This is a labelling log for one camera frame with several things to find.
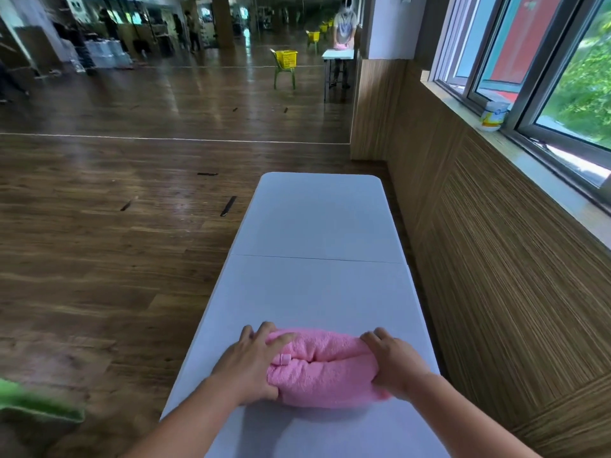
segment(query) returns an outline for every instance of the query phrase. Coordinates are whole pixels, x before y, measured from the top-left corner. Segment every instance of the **pink towel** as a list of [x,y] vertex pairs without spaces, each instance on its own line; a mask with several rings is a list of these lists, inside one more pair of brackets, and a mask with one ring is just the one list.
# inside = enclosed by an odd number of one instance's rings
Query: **pink towel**
[[391,395],[371,384],[378,362],[358,338],[329,331],[298,329],[297,337],[268,368],[268,383],[278,387],[279,400],[295,407],[348,408],[386,400]]

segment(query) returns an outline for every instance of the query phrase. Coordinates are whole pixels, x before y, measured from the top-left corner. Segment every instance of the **small table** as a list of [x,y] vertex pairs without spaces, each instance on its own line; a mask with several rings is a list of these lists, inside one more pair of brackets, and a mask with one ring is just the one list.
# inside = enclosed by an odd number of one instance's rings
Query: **small table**
[[[360,335],[376,325],[439,372],[380,180],[267,173],[233,241],[162,416],[184,400],[246,324]],[[237,408],[208,458],[447,458],[407,402],[327,410],[259,402]]]
[[327,91],[331,83],[331,60],[352,60],[354,58],[354,49],[328,49],[323,53],[323,61],[325,61],[325,102],[327,102]]

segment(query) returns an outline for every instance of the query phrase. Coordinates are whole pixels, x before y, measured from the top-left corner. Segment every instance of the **window frame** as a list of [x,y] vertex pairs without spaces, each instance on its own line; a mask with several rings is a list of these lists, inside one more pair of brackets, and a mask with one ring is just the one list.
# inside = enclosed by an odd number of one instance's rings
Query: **window frame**
[[[477,87],[490,58],[510,1],[495,1],[480,48],[475,56],[474,65],[461,93],[450,85],[452,82],[447,81],[447,78],[450,77],[449,67],[452,65],[455,67],[455,64],[459,61],[456,59],[457,55],[454,54],[456,44],[461,38],[464,39],[468,35],[466,31],[462,31],[464,30],[465,20],[462,19],[461,21],[459,17],[465,15],[464,4],[466,1],[450,0],[442,30],[442,41],[439,42],[430,77],[476,113],[481,113],[487,101],[489,101],[484,95],[477,93]],[[597,186],[572,170],[553,153],[545,150],[544,147],[546,143],[556,146],[562,151],[574,154],[609,170],[611,170],[611,150],[536,123],[540,111],[545,107],[549,96],[554,92],[559,78],[573,57],[576,46],[581,42],[592,19],[598,14],[603,1],[561,0],[501,131],[540,162],[543,162],[554,174],[586,195],[608,214],[611,214],[611,175],[601,186]]]

